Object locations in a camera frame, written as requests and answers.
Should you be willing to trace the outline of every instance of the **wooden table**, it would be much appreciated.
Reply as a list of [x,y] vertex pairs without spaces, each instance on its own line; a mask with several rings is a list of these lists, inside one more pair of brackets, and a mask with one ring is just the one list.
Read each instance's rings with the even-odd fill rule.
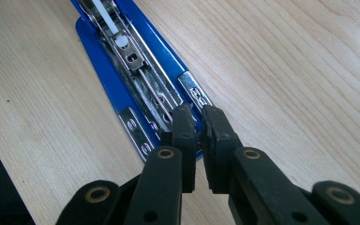
[[[224,110],[298,186],[360,191],[360,1],[137,0]],[[69,1],[0,0],[0,158],[37,224],[75,191],[142,168],[93,70]],[[183,224],[231,224],[227,196],[183,199]]]

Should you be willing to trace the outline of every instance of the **stapler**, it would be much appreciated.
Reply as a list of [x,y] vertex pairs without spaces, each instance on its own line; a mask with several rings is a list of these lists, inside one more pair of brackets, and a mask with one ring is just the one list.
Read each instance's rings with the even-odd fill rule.
[[171,132],[176,106],[189,103],[201,130],[202,108],[212,101],[132,0],[71,2],[81,42],[143,161]]

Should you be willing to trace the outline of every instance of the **table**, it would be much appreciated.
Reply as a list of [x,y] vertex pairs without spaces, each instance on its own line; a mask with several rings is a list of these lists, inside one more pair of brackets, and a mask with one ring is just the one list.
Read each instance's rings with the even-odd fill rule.
[[[136,0],[244,145],[302,188],[360,191],[360,1]],[[37,224],[81,186],[143,168],[93,70],[69,1],[0,0],[0,158]],[[183,224],[231,224],[227,196],[183,198]]]

